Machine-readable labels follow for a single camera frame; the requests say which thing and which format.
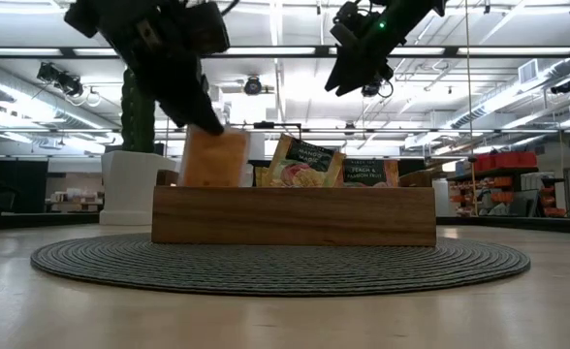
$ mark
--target wooden box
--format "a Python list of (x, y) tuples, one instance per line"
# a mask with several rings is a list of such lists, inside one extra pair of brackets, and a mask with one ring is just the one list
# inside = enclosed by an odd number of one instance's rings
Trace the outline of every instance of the wooden box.
[(151, 240), (435, 246), (433, 189), (157, 186)]

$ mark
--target potted plant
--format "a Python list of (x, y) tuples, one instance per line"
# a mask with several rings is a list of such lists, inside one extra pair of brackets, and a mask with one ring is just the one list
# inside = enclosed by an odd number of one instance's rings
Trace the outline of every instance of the potted plant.
[(175, 170), (175, 161), (154, 154), (155, 101), (137, 88), (132, 72), (123, 75), (122, 150), (102, 156), (105, 206), (103, 225), (151, 225), (153, 188), (159, 170)]

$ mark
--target gray rug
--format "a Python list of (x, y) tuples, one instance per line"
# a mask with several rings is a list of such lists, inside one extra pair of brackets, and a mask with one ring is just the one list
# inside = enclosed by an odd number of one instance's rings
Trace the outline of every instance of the gray rug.
[(154, 244), (149, 234), (79, 238), (44, 246), (31, 264), (73, 279), (183, 293), (355, 296), (434, 290), (528, 270), (515, 249), (439, 238), (431, 247)]

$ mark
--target cactus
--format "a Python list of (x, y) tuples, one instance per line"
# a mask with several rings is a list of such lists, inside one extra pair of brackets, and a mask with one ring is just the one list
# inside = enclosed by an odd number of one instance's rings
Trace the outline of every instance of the cactus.
[(123, 73), (121, 95), (123, 150), (153, 152), (155, 101), (141, 93), (129, 69)]

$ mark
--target concrete floor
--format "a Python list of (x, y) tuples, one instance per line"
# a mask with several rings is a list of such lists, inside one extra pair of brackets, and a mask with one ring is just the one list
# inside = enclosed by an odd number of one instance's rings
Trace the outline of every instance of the concrete floor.
[(506, 244), (532, 269), (403, 296), (194, 296), (66, 280), (31, 269), (37, 247), (139, 232), (75, 226), (0, 232), (0, 348), (570, 348), (570, 235), (484, 227), (441, 236)]

